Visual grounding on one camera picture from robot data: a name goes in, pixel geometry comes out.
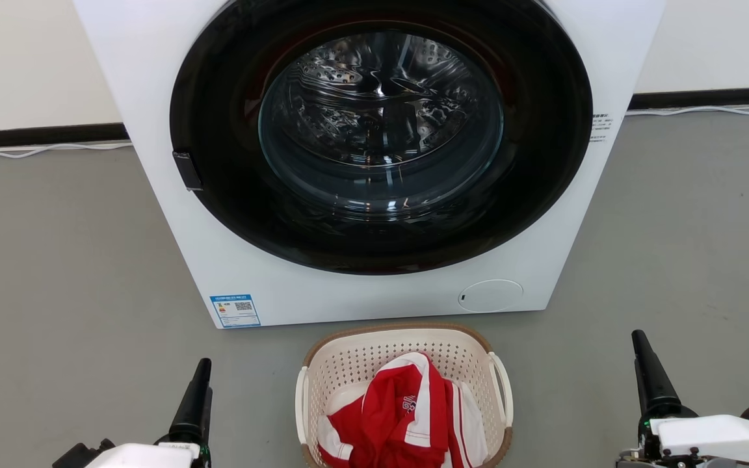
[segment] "white wall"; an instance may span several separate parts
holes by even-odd
[[[637,92],[723,88],[749,88],[749,0],[669,0]],[[120,120],[71,0],[0,0],[0,129]]]

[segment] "laundry basket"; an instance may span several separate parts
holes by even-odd
[[[360,388],[384,364],[407,352],[425,353],[441,376],[469,385],[481,410],[490,453],[476,468],[499,465],[514,435],[514,398],[505,366],[476,331],[415,323],[343,331],[310,350],[296,381],[295,401],[296,432],[309,466],[328,466],[317,449],[316,434],[317,420],[326,413],[329,397],[355,387],[362,392]]]

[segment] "basket handle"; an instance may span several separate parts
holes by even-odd
[[[301,445],[307,445],[306,414],[304,414],[304,403],[306,402],[306,385],[308,382],[308,367],[300,369],[300,376],[296,379],[296,395],[294,400],[294,412],[296,413],[296,436]]]
[[[496,356],[494,352],[488,352],[490,356],[490,362],[493,363],[493,369],[496,371],[496,376],[499,377],[502,382],[503,388],[502,397],[505,398],[505,427],[512,427],[514,425],[514,391],[510,388],[510,378],[508,377],[508,371],[505,370],[505,364],[502,364],[502,359]]]

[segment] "white cable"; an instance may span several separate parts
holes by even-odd
[[[63,143],[60,145],[50,146],[37,146],[36,148],[29,149],[29,151],[21,152],[18,154],[12,154],[4,151],[24,151],[27,148],[0,148],[0,156],[10,157],[12,159],[19,159],[22,157],[29,157],[38,154],[43,151],[50,150],[116,150],[117,148],[126,148],[131,146],[130,142],[124,143],[108,143],[108,144],[96,144],[96,145],[77,145],[72,143]]]
[[[731,112],[739,114],[741,116],[749,116],[749,110],[747,109],[734,109],[734,107],[716,107],[716,106],[701,106],[701,107],[684,107],[684,109],[677,110],[629,110],[627,116],[675,116],[678,114],[685,114],[687,112]]]

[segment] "washing machine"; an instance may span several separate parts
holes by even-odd
[[[664,0],[75,7],[210,317],[240,328],[544,309]]]

